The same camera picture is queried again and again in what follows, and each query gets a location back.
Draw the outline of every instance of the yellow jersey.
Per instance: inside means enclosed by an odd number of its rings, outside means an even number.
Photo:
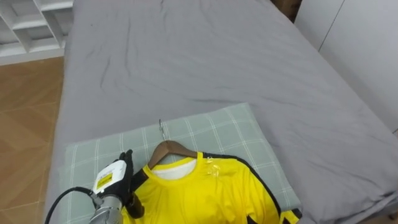
[[[296,223],[299,211],[280,213],[267,185],[244,160],[198,152],[167,165],[147,166],[134,174],[133,190],[145,208],[124,224]]]

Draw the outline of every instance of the wooden hanger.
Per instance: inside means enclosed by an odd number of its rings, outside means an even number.
[[[152,157],[149,159],[148,167],[153,169],[164,157],[169,154],[197,158],[198,153],[191,151],[176,141],[164,141],[156,146]]]

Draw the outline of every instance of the hanger hook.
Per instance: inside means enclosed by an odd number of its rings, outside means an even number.
[[[163,141],[166,141],[166,137],[165,137],[165,135],[164,135],[164,129],[163,129],[163,125],[162,125],[162,120],[161,120],[161,119],[159,119],[159,131],[162,132]]]

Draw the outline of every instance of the plaid mat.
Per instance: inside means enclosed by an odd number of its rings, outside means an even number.
[[[247,103],[166,121],[163,126],[167,139],[178,141],[191,150],[229,154],[246,160],[268,185],[282,211],[299,207],[300,202]],[[97,173],[128,149],[133,150],[134,171],[138,171],[162,141],[159,124],[155,124],[69,145],[65,151],[65,166],[59,170],[61,190],[74,186],[91,189]],[[179,159],[181,157],[172,155],[162,163]],[[63,212],[58,223],[87,224],[94,211],[90,198],[79,193],[67,195],[59,206]]]

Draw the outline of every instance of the white shelf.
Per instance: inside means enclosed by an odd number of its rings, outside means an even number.
[[[47,22],[41,14],[19,16],[12,25],[13,30],[46,26]]]
[[[0,58],[24,53],[26,51],[20,43],[0,45]]]
[[[63,55],[74,0],[0,0],[0,65]]]
[[[70,9],[73,6],[73,0],[42,0],[41,11],[54,11],[59,9]]]

